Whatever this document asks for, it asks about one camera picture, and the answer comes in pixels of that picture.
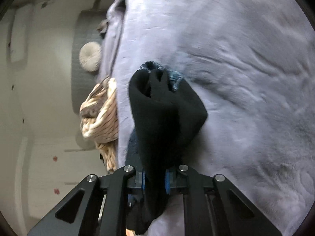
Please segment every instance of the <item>lavender blanket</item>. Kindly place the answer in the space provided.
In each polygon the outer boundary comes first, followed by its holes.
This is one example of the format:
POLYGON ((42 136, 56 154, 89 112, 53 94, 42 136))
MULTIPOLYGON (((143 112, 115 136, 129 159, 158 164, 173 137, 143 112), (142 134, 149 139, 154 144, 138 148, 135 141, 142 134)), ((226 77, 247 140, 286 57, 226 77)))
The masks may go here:
MULTIPOLYGON (((157 61, 181 72, 208 120, 185 157, 227 176, 292 235, 314 202, 315 33, 294 0, 116 0, 100 77, 117 80, 119 167, 133 129, 128 82, 157 61)), ((184 235, 180 197, 148 235, 184 235)))

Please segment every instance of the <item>silver bolt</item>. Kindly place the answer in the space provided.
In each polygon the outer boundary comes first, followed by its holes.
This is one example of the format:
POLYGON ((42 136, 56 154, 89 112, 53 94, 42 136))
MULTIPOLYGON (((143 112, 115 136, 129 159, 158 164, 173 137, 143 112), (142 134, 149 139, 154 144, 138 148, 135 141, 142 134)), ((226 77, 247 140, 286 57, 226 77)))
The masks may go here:
POLYGON ((96 175, 88 175, 88 177, 86 178, 87 181, 89 182, 93 182, 96 180, 96 175))
POLYGON ((188 170, 188 166, 187 165, 180 165, 178 167, 181 171, 187 171, 188 170))
POLYGON ((225 180, 225 177, 221 174, 218 174, 215 176, 215 180, 218 182, 223 182, 225 180))
POLYGON ((126 171, 126 172, 130 172, 130 171, 133 170, 133 166, 127 165, 127 166, 123 167, 123 170, 126 171))

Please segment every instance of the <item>round white cushion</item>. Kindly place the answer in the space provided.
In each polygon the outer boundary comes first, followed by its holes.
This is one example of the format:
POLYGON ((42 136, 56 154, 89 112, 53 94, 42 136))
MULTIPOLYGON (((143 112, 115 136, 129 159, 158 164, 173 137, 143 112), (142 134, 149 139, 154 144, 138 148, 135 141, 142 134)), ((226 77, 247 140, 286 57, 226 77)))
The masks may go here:
POLYGON ((97 42, 88 42, 79 53, 80 64, 84 70, 97 71, 101 61, 101 46, 97 42))

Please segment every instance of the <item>black cloth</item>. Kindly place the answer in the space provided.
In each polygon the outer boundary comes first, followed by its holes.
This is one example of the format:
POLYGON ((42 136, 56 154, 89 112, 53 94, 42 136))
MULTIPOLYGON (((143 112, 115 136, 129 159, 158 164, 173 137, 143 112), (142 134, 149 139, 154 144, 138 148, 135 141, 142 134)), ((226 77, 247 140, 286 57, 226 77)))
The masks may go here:
POLYGON ((204 104, 184 79, 170 82, 172 72, 150 66, 138 70, 129 84, 135 128, 126 164, 138 155, 146 174, 144 198, 138 198, 127 214, 127 229, 136 234, 145 233, 163 213, 168 200, 165 170, 182 163, 183 148, 207 119, 204 104))

